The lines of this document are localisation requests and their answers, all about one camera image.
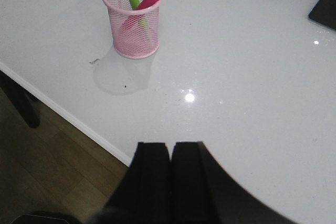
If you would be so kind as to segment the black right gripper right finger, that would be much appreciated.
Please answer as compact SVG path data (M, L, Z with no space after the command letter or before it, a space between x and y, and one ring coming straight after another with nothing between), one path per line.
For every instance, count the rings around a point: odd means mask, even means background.
M203 142L172 154L173 223L291 223L235 182Z

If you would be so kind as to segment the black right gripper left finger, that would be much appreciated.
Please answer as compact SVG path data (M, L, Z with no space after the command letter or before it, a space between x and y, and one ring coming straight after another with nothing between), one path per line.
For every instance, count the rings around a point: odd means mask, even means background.
M138 143L126 174L89 223L169 223L170 156L164 143Z

